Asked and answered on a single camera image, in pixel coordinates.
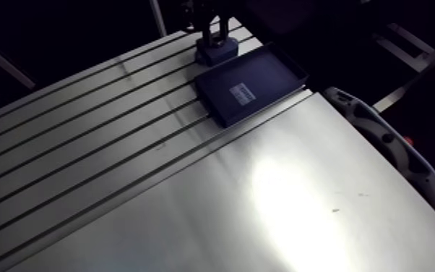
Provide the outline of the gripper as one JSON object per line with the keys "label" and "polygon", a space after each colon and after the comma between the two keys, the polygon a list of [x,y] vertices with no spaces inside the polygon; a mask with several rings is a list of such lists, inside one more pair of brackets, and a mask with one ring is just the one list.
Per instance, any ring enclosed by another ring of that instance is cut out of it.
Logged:
{"label": "gripper", "polygon": [[234,0],[186,0],[182,1],[184,17],[190,22],[202,22],[202,42],[210,48],[213,43],[210,24],[215,17],[220,18],[219,42],[228,39],[228,21],[238,7]]}

